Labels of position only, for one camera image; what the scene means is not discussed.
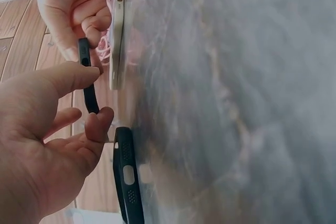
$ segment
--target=fingernail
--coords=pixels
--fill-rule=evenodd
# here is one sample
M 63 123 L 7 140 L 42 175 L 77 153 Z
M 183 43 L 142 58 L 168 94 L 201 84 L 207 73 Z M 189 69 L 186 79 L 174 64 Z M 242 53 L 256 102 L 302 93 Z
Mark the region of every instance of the fingernail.
M 68 58 L 67 60 L 72 60 L 72 61 L 78 61 L 78 52 L 77 48 L 70 47 L 65 50 L 66 57 Z
M 97 67 L 87 67 L 87 69 L 90 70 L 90 71 L 92 71 L 92 73 L 100 75 L 100 70 Z

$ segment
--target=gray marble surface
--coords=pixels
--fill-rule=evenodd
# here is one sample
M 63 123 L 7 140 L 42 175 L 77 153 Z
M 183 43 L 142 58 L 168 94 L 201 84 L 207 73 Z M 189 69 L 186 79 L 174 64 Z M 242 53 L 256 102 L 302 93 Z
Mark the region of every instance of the gray marble surface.
M 125 6 L 146 223 L 336 223 L 336 0 Z

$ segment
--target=finger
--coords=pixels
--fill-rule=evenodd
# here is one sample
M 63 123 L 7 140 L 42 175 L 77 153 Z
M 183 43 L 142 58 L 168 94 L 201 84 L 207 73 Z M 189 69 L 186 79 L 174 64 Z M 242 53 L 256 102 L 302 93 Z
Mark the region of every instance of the finger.
M 85 122 L 87 139 L 95 142 L 105 142 L 113 117 L 114 111 L 109 107 L 102 108 L 97 115 L 90 114 Z
M 64 110 L 58 111 L 51 128 L 45 135 L 44 139 L 50 137 L 55 132 L 74 123 L 82 116 L 82 112 L 78 108 L 66 108 Z
M 104 73 L 103 65 L 101 64 L 101 61 L 95 49 L 90 49 L 90 56 L 91 56 L 91 65 L 99 68 L 100 74 L 103 74 Z
M 82 29 L 89 39 L 92 48 L 98 46 L 101 32 L 107 30 L 110 25 L 111 13 L 107 6 L 99 10 L 94 16 L 89 16 L 83 20 Z
M 74 90 L 89 87 L 99 78 L 100 70 L 68 61 L 49 69 L 35 71 L 35 74 L 41 74 L 47 79 L 58 97 L 62 98 Z
M 78 61 L 77 37 L 70 24 L 72 0 L 37 0 L 54 42 L 67 60 Z
M 46 144 L 46 147 L 66 153 L 87 176 L 93 171 L 100 159 L 105 136 L 113 116 L 113 110 L 108 107 L 101 109 L 97 115 L 91 113 L 85 123 L 85 133 L 66 140 L 52 140 Z

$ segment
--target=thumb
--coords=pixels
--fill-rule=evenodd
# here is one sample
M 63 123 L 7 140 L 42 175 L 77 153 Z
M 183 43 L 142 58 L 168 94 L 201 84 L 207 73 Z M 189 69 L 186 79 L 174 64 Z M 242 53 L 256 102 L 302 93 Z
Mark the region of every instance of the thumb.
M 78 61 L 77 36 L 70 24 L 73 0 L 37 0 L 38 8 L 53 40 L 67 60 Z
M 70 26 L 68 16 L 59 9 L 45 6 L 46 24 L 52 39 L 66 60 L 78 61 L 78 38 Z

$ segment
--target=black phone case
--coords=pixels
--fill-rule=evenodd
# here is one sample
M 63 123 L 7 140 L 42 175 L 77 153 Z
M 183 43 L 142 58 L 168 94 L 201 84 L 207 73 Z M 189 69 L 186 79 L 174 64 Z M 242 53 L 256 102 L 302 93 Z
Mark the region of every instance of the black phone case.
M 80 38 L 78 40 L 78 50 L 79 50 L 80 63 L 85 67 L 91 67 L 90 44 L 88 38 Z M 99 107 L 94 88 L 95 86 L 92 84 L 91 86 L 83 89 L 84 100 L 88 112 L 98 114 Z
M 123 168 L 128 165 L 132 166 L 134 172 L 132 185 L 124 181 Z M 113 172 L 123 221 L 126 224 L 144 224 L 133 135 L 128 127 L 118 127 L 115 130 Z

